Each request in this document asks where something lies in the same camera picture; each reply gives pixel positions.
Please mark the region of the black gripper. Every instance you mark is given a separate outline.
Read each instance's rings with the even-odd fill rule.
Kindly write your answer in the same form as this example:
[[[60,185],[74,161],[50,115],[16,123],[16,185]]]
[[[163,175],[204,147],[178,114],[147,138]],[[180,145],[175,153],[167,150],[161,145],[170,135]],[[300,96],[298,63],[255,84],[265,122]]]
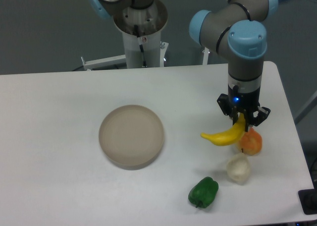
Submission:
[[[230,117],[232,124],[237,122],[238,112],[244,111],[245,132],[248,132],[250,127],[259,126],[270,114],[269,108],[259,107],[260,90],[258,88],[253,92],[240,93],[228,86],[228,95],[221,94],[217,103],[223,114]]]

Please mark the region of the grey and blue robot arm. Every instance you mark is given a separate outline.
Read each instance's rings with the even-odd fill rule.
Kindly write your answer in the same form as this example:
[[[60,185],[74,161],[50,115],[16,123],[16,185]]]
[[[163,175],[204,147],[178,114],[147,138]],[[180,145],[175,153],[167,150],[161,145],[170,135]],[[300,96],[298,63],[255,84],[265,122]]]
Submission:
[[[96,14],[112,18],[123,35],[128,68],[160,64],[160,32],[168,19],[159,0],[88,0]],[[228,92],[217,100],[224,115],[236,122],[244,116],[244,127],[258,126],[270,109],[259,103],[266,29],[262,22],[278,8],[278,0],[228,0],[218,12],[198,11],[190,21],[189,35],[199,45],[228,62]]]

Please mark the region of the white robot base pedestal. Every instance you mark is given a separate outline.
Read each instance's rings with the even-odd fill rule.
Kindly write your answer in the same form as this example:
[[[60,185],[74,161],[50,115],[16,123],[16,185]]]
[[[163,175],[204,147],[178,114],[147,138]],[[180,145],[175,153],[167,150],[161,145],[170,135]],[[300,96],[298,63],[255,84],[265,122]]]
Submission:
[[[127,68],[162,67],[161,32],[168,20],[165,5],[154,0],[145,9],[128,7],[114,17],[122,33]]]

